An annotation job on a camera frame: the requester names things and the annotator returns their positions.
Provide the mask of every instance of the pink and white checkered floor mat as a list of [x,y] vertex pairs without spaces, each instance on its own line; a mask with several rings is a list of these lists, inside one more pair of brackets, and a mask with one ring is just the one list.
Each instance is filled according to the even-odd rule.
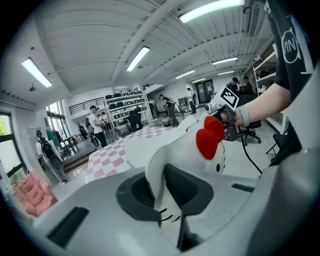
[[134,138],[151,139],[171,129],[171,127],[145,127],[92,153],[88,164],[88,182],[128,171],[132,167],[125,153],[126,141]]

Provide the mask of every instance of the ceiling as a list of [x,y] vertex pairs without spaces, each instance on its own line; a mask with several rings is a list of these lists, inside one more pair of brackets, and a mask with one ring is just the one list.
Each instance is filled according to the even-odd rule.
[[[262,8],[254,37],[243,6],[205,14],[188,23],[178,16],[213,0],[52,0],[21,27],[1,60],[1,94],[45,107],[86,91],[141,84],[171,84],[243,73],[272,36]],[[262,2],[255,5],[263,7]],[[150,48],[132,72],[126,68],[142,46]],[[237,61],[212,62],[238,56]],[[45,88],[21,63],[31,57],[52,82]],[[36,91],[30,92],[32,83]]]

